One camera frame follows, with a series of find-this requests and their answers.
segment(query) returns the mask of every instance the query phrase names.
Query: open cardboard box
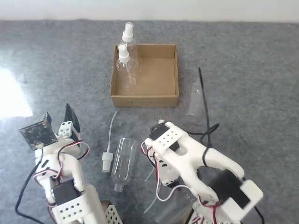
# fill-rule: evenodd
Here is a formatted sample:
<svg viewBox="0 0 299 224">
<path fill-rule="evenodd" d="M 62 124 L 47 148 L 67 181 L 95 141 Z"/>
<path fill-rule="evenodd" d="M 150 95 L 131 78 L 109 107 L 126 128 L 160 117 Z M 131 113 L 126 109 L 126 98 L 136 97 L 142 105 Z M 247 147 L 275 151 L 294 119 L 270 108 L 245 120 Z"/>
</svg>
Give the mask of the open cardboard box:
<svg viewBox="0 0 299 224">
<path fill-rule="evenodd" d="M 114 49 L 110 96 L 114 106 L 173 107 L 178 104 L 178 62 L 175 44 L 138 44 L 137 83 L 121 88 Z"/>
</svg>

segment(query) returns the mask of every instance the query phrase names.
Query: white robotic arm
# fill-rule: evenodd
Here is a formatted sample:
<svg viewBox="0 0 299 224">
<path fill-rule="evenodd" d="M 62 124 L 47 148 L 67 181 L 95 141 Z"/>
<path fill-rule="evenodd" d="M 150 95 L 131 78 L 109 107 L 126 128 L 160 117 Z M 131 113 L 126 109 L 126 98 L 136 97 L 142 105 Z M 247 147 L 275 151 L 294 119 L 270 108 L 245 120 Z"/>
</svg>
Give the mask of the white robotic arm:
<svg viewBox="0 0 299 224">
<path fill-rule="evenodd" d="M 53 133 L 48 114 L 41 122 L 21 129 L 21 133 L 35 150 L 36 164 L 40 165 L 33 177 L 44 188 L 57 224 L 107 224 L 98 193 L 94 186 L 85 184 L 75 157 L 84 142 L 80 140 L 80 127 L 72 108 L 67 104 L 58 134 Z M 86 146 L 81 158 L 89 152 Z"/>
<path fill-rule="evenodd" d="M 163 185 L 169 185 L 181 176 L 192 194 L 200 198 L 193 205 L 194 210 L 207 220 L 213 221 L 212 213 L 202 206 L 201 201 L 207 201 L 209 205 L 221 203 L 217 208 L 218 221 L 240 221 L 263 197 L 262 191 L 252 181 L 242 182 L 244 170 L 239 164 L 213 148 L 207 150 L 171 122 L 160 124 L 145 144 L 149 158 L 154 162 L 155 157 L 158 162 Z M 204 166 L 203 160 L 209 167 L 224 170 L 214 185 L 207 186 L 197 177 L 197 169 Z M 228 192 L 225 186 L 228 188 L 230 182 L 234 183 L 231 187 L 240 192 Z"/>
</svg>

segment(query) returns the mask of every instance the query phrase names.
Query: gray carpet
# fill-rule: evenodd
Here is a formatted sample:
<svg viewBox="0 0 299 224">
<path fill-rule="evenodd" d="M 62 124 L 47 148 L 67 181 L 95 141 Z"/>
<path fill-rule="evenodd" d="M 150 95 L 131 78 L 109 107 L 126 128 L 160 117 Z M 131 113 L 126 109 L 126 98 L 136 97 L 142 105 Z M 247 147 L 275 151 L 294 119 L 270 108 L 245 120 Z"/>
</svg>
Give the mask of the gray carpet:
<svg viewBox="0 0 299 224">
<path fill-rule="evenodd" d="M 113 202 L 126 224 L 152 224 L 165 207 L 157 202 L 143 216 L 154 198 L 155 178 L 143 181 L 150 165 L 141 153 L 134 178 L 122 194 L 113 191 L 111 178 L 101 172 L 101 154 L 115 111 L 109 98 L 113 45 L 123 27 L 122 21 L 0 22 L 0 68 L 12 72 L 33 111 L 33 117 L 0 120 L 0 223 L 31 223 L 14 213 L 20 188 L 34 165 L 34 155 L 18 129 L 48 111 L 57 130 L 66 102 L 76 111 L 83 139 L 91 146 L 82 166 L 100 198 Z M 211 123 L 221 124 L 212 137 L 214 148 L 237 161 L 262 189 L 264 199 L 258 207 L 266 223 L 298 223 L 299 25 L 138 21 L 135 36 L 141 43 L 178 45 L 179 105 L 121 108 L 112 151 L 121 136 L 142 142 L 160 117 L 199 130 L 185 114 L 201 66 Z M 203 170 L 207 179 L 213 175 L 209 173 Z M 44 192 L 34 182 L 20 209 L 51 223 Z M 260 223 L 255 212 L 245 221 Z"/>
</svg>

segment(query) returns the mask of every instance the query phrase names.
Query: bottle cap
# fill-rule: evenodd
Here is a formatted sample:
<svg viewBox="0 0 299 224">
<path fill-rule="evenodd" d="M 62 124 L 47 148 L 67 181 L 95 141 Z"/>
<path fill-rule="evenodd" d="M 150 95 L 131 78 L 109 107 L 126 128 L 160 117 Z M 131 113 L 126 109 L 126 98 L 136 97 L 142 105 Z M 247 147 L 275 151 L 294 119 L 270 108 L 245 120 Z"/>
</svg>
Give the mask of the bottle cap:
<svg viewBox="0 0 299 224">
<path fill-rule="evenodd" d="M 111 162 L 113 159 L 113 153 L 103 153 L 102 160 L 103 160 L 103 172 L 110 173 Z"/>
<path fill-rule="evenodd" d="M 125 30 L 122 33 L 122 40 L 124 42 L 130 43 L 133 40 L 133 23 L 126 22 Z"/>
<path fill-rule="evenodd" d="M 124 43 L 118 45 L 118 58 L 120 62 L 127 63 L 130 60 L 130 55 L 127 46 Z"/>
</svg>

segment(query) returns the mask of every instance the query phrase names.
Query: white wall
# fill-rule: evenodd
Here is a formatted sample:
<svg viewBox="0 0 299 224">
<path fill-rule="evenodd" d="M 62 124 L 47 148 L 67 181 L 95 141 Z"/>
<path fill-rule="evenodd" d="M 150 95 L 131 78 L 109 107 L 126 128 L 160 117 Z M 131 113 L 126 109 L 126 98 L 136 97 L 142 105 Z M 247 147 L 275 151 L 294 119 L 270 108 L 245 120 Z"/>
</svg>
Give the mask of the white wall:
<svg viewBox="0 0 299 224">
<path fill-rule="evenodd" d="M 0 20 L 299 21 L 299 0 L 0 0 Z"/>
</svg>

